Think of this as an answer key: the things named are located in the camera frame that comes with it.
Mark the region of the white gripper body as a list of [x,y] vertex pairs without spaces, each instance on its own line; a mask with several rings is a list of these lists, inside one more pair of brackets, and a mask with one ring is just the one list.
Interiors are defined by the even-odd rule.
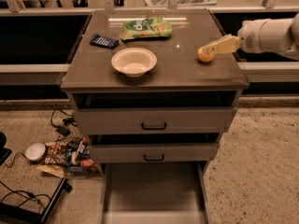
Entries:
[[240,48],[247,53],[262,53],[260,47],[260,33],[267,19],[243,21],[242,27],[237,32]]

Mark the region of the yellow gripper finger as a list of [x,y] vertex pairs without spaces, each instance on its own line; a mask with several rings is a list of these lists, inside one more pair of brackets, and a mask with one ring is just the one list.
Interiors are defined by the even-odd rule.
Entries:
[[234,35],[225,35],[202,47],[207,55],[227,54],[237,51],[240,48],[240,40]]

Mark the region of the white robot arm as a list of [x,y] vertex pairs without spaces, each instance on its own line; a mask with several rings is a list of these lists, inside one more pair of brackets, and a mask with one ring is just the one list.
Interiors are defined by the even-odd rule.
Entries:
[[210,62],[215,55],[233,53],[273,52],[299,60],[299,14],[288,19],[243,21],[237,35],[225,35],[197,51],[201,62]]

